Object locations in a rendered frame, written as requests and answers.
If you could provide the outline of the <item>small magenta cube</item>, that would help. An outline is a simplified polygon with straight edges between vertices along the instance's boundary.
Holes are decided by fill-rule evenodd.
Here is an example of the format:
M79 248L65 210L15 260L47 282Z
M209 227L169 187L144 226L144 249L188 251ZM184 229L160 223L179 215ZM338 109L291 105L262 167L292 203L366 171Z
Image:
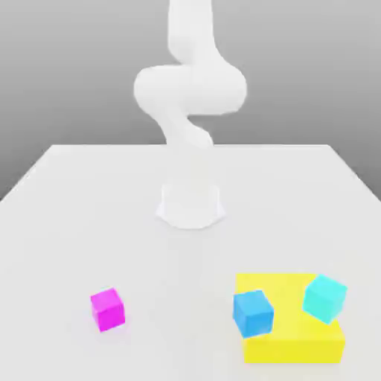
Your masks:
M115 288L106 289L90 296L92 316L100 332L125 323L124 303Z

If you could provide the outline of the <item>small blue cube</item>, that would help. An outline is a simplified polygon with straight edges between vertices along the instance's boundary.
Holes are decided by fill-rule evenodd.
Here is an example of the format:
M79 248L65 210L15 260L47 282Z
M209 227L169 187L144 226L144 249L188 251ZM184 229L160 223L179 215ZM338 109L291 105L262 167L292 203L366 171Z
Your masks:
M233 319L244 339L271 333L275 310L260 289L233 298Z

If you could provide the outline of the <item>large yellow box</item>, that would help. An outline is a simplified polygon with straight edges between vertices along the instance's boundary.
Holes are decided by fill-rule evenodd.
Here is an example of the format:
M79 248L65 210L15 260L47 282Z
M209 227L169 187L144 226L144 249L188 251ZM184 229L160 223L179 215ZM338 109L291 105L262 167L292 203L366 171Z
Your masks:
M302 310L313 273L238 273L235 294L261 290L274 307L270 333L244 338L246 363L339 363L345 335L337 320L325 324Z

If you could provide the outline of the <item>small cyan cube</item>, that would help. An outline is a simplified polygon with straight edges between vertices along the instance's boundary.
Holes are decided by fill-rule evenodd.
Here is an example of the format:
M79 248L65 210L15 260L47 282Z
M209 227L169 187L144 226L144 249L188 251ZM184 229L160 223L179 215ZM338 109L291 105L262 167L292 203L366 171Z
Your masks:
M305 288L302 310L325 324L342 311L348 287L325 275L317 275Z

